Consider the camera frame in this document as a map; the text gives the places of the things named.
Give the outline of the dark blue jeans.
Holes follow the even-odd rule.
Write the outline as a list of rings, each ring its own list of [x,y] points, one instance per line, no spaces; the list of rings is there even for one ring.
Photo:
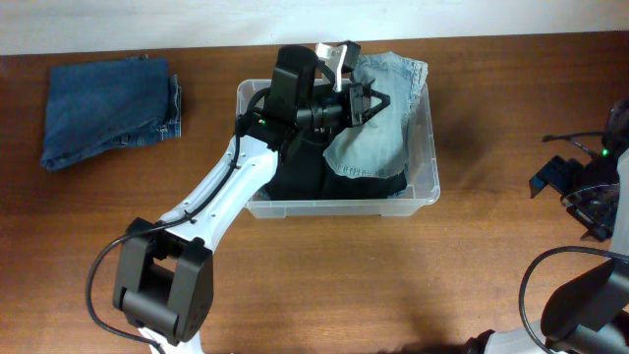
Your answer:
[[[40,165],[65,169],[117,148],[182,134],[182,89],[164,58],[56,66],[49,76]]]

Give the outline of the black garment with red stripe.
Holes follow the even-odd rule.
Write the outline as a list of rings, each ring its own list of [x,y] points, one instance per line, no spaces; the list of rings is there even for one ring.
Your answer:
[[[297,152],[281,165],[273,179],[264,186],[273,201],[315,200],[325,176],[324,143],[302,141]]]

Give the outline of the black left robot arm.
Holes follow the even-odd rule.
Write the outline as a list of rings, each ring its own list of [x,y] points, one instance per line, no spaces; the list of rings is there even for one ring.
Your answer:
[[[219,162],[156,222],[138,218],[118,240],[113,305],[154,353],[200,353],[213,300],[213,254],[249,199],[315,130],[366,124],[390,103],[371,82],[345,79],[361,47],[285,45],[267,87],[236,118]]]

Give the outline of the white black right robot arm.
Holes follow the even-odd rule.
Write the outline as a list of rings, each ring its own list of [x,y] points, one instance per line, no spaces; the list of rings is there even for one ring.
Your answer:
[[[612,353],[628,354],[628,102],[609,110],[600,151],[590,161],[553,157],[529,181],[533,196],[545,187],[560,195],[566,211],[587,236],[610,244],[608,250],[583,246],[550,249],[525,270],[518,293],[522,325],[489,330],[470,338],[465,353]],[[530,278],[544,260],[560,254],[596,256],[601,264],[559,286],[547,300],[542,317],[530,322],[525,295]]]

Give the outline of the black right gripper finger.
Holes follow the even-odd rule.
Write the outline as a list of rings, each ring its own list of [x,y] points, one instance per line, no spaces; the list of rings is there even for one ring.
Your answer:
[[[561,198],[561,204],[585,228],[582,240],[604,242],[612,237],[619,205],[619,185],[582,188]]]
[[[576,176],[583,164],[574,158],[565,160],[554,156],[530,180],[530,198],[535,198],[546,186],[552,187],[561,196],[567,195],[576,186]]]

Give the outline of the light blue jeans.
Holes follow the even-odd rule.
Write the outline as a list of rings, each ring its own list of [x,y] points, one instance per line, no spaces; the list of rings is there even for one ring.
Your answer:
[[[401,173],[408,161],[409,125],[421,102],[429,64],[393,52],[359,58],[353,78],[372,82],[390,104],[366,124],[339,133],[323,157],[342,177],[386,179]]]

